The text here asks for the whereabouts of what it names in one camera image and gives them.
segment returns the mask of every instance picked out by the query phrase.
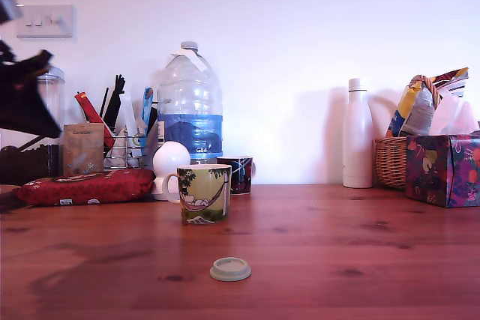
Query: tissue box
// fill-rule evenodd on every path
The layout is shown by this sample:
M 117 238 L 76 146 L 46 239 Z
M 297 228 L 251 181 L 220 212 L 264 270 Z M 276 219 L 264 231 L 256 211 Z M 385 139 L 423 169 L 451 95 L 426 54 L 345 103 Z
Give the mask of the tissue box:
M 408 136 L 406 195 L 444 208 L 480 205 L 480 136 Z

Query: red bag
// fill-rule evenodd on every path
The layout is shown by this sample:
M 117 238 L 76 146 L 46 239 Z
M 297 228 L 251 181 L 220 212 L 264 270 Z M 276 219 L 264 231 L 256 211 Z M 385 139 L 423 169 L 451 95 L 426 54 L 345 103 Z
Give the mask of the red bag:
M 155 174 L 147 169 L 120 169 L 31 181 L 13 194 L 28 205 L 80 205 L 126 202 L 150 193 Z

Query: mug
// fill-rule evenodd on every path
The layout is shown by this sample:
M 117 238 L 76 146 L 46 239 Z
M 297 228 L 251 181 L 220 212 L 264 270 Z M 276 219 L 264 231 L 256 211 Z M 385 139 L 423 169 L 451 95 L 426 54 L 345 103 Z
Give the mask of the mug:
M 252 186 L 252 157 L 218 157 L 218 164 L 232 167 L 232 194 L 249 194 Z
M 178 178 L 180 199 L 168 191 L 168 181 Z M 169 202 L 181 203 L 184 224 L 212 224 L 225 219 L 230 208 L 232 167 L 221 164 L 179 166 L 163 178 L 162 191 Z

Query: plastic lid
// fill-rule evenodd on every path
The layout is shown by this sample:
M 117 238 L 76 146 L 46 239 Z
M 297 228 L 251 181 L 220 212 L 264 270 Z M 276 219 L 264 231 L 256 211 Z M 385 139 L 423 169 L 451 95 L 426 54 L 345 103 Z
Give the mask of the plastic lid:
M 51 78 L 58 78 L 62 82 L 65 82 L 65 73 L 58 69 L 57 67 L 53 67 L 50 65 L 50 68 L 47 73 L 40 75 L 39 79 L 51 79 Z
M 348 82 L 348 91 L 358 91 L 358 90 L 367 91 L 367 85 L 365 81 L 360 78 L 350 79 Z
M 182 49 L 193 49 L 198 50 L 198 44 L 196 41 L 182 41 L 180 43 Z
M 239 281 L 248 278 L 252 268 L 240 258 L 222 258 L 213 263 L 210 276 L 220 281 Z

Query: plastic water bottle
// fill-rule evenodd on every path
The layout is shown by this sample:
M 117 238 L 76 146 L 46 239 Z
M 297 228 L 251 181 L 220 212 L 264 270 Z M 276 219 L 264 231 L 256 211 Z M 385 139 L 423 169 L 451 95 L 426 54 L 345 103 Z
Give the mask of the plastic water bottle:
M 220 83 L 197 43 L 184 41 L 174 56 L 157 91 L 159 133 L 183 144 L 192 163 L 216 163 L 223 154 Z
M 361 79 L 351 79 L 343 123 L 343 185 L 372 187 L 372 115 L 367 88 Z

